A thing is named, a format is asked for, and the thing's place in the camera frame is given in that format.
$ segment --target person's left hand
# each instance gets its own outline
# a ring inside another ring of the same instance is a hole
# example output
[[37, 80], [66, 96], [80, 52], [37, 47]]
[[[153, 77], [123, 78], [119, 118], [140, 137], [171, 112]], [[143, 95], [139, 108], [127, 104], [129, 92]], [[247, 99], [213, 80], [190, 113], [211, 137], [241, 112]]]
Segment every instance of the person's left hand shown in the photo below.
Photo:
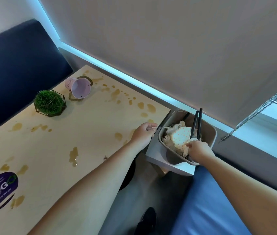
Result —
[[157, 131], [156, 123], [144, 123], [139, 126], [133, 133], [129, 143], [134, 144], [139, 151], [143, 150], [150, 142], [154, 133]]

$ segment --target person's left arm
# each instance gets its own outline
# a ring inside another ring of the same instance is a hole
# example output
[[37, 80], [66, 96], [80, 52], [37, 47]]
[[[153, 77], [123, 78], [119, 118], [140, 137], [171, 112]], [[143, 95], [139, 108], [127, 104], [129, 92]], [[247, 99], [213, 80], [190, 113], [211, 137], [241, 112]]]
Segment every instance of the person's left arm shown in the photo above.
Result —
[[149, 144], [156, 126], [139, 126], [129, 143], [72, 186], [29, 235], [98, 234], [132, 161]]

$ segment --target white paper with red dots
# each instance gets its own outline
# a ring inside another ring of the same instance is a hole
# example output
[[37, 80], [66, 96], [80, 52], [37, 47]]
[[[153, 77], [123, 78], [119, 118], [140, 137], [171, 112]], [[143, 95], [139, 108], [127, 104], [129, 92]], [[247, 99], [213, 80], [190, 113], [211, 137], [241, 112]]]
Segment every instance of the white paper with red dots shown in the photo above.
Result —
[[181, 127], [171, 134], [171, 140], [176, 148], [183, 149], [183, 146], [191, 136], [191, 127]]

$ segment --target person's leg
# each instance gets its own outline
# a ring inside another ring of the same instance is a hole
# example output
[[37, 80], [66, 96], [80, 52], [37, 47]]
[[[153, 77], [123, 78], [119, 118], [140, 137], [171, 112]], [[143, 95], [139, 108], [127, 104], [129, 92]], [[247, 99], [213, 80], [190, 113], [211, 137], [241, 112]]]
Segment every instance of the person's leg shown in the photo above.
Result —
[[149, 207], [138, 223], [134, 235], [148, 235], [155, 230], [157, 216], [154, 208]]

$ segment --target green plant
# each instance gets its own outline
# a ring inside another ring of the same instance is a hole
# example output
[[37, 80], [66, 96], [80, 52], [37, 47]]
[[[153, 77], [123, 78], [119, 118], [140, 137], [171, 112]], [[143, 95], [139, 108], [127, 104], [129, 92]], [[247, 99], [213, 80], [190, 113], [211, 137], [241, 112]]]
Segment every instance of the green plant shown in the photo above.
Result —
[[64, 106], [62, 97], [54, 90], [42, 90], [37, 93], [34, 104], [39, 111], [46, 115], [61, 114]]

